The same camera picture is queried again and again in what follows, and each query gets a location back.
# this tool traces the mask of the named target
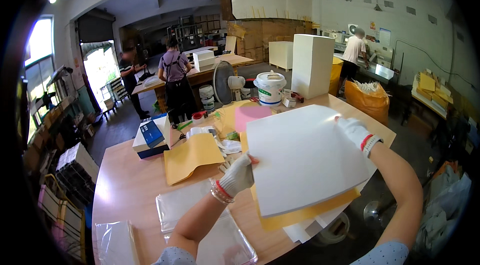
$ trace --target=orange sack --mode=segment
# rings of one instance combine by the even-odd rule
[[[345,97],[347,103],[388,126],[390,99],[380,84],[377,91],[364,93],[355,83],[346,81]]]

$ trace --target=glove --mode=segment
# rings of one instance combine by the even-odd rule
[[[227,170],[218,183],[229,196],[235,197],[240,191],[254,185],[252,162],[258,163],[258,160],[246,152],[231,165],[228,161],[224,164]]]
[[[368,139],[372,134],[367,131],[365,125],[355,118],[335,118],[337,126],[345,133],[345,135],[353,141],[355,146],[363,150],[365,139]]]

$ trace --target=white bucket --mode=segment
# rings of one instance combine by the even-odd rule
[[[213,96],[209,99],[201,99],[201,103],[206,111],[212,111],[215,109],[215,100],[213,99]]]
[[[240,89],[241,99],[242,99],[242,100],[249,100],[250,97],[252,97],[252,96],[250,95],[250,90],[251,90],[251,89],[249,89],[249,88],[241,88],[241,89]]]
[[[210,85],[203,85],[198,88],[198,92],[200,94],[200,98],[202,99],[209,99],[213,97],[213,87]]]
[[[253,84],[258,87],[258,98],[260,99],[260,104],[263,106],[276,107],[279,106],[282,101],[282,88],[285,87],[287,81],[282,74],[278,74],[279,78],[274,80],[269,80],[268,75],[271,75],[271,72],[260,73],[257,75],[257,78],[253,81]]]

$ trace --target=poster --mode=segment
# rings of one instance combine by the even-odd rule
[[[390,45],[391,31],[386,28],[380,28],[380,43],[383,45]]]

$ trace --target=purple shirt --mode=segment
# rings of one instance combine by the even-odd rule
[[[177,61],[177,58],[179,57],[179,51],[168,51],[165,54],[163,54],[163,61],[169,65],[170,63],[174,63]],[[180,81],[183,79],[183,76],[185,75],[185,72],[187,71],[186,65],[189,62],[187,59],[187,56],[185,53],[181,53],[181,57],[178,60],[178,64],[173,64],[170,66],[168,69],[168,76],[167,75],[167,69],[165,67],[164,62],[162,62],[162,58],[160,58],[160,63],[158,64],[159,69],[163,69],[165,71],[165,77],[168,82],[173,82],[173,81]]]

